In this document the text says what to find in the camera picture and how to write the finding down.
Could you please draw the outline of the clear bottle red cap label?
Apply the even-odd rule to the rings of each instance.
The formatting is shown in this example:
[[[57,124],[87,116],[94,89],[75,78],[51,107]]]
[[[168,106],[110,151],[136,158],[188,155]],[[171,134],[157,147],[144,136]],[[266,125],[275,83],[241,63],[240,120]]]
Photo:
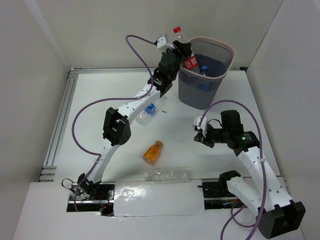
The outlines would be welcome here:
[[[200,69],[196,59],[196,56],[192,50],[192,45],[188,38],[183,34],[180,26],[173,29],[174,40],[173,45],[182,51],[184,57],[183,67],[189,71],[199,74]]]

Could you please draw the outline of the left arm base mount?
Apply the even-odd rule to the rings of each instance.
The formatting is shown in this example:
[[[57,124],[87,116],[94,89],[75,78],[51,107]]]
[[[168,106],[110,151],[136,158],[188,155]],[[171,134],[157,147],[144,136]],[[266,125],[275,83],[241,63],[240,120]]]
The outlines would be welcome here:
[[[99,212],[101,216],[114,217],[115,184],[102,183],[94,187],[90,193],[79,188],[77,183],[69,178],[61,181],[61,186],[69,190],[66,211],[77,212]]]

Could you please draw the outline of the clear crushed unlabelled bottle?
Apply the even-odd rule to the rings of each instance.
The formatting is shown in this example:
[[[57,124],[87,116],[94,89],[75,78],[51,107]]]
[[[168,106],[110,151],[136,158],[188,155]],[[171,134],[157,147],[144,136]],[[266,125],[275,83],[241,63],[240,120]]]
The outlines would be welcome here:
[[[156,168],[145,172],[144,179],[155,184],[187,183],[191,180],[191,171],[188,167]]]

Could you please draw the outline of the clear bottle blue cap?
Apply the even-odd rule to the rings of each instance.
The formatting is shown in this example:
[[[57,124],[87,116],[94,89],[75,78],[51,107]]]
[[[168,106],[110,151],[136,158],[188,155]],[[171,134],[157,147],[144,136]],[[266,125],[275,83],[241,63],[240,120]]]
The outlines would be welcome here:
[[[201,67],[201,72],[200,74],[202,76],[205,76],[205,77],[208,77],[209,76],[209,73],[208,73],[208,67],[207,66],[202,66]],[[198,87],[202,90],[202,91],[205,91],[205,92],[209,92],[210,89],[211,89],[211,81],[208,80],[208,79],[201,79],[199,84],[198,84]]]

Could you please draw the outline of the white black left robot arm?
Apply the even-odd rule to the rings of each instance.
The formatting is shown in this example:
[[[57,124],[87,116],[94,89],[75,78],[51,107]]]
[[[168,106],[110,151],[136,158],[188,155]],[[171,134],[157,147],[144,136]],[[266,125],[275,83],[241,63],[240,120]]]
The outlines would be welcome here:
[[[178,40],[167,47],[158,67],[144,88],[135,96],[126,98],[118,108],[108,108],[103,122],[102,142],[94,156],[93,166],[77,180],[81,194],[88,200],[97,197],[104,171],[116,150],[131,137],[131,123],[150,104],[163,97],[173,86],[181,64],[192,55],[190,42]]]

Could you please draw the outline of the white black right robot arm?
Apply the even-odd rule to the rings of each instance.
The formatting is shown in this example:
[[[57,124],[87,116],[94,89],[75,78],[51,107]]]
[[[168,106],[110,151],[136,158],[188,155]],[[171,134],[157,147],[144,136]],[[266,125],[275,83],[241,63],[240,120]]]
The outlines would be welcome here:
[[[194,141],[210,148],[226,144],[246,167],[256,189],[240,173],[230,170],[219,175],[218,192],[236,196],[254,214],[257,228],[266,239],[297,230],[306,212],[303,203],[294,201],[279,182],[256,135],[244,131],[239,112],[226,110],[220,116],[221,128],[212,127],[206,117],[195,116]]]

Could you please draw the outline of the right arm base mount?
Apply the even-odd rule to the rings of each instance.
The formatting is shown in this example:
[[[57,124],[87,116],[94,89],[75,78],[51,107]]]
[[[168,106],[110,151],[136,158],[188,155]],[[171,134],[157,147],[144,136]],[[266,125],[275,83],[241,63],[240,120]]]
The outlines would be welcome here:
[[[238,197],[230,193],[227,189],[227,181],[241,175],[235,171],[227,171],[219,175],[218,180],[202,181],[197,187],[202,190],[205,210],[231,209],[236,204],[236,208],[244,204]]]

